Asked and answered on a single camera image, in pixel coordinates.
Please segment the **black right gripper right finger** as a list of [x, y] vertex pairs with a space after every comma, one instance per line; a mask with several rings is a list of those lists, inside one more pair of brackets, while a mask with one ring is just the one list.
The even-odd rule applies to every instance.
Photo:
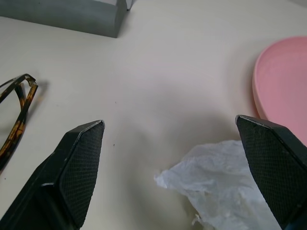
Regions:
[[251, 174], [283, 230], [307, 228], [307, 148], [286, 127], [246, 115], [236, 126]]

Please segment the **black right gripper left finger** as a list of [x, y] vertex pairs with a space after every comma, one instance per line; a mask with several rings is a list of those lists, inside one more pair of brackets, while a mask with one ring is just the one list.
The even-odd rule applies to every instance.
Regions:
[[68, 131], [0, 220], [2, 230], [78, 230], [96, 184], [105, 123]]

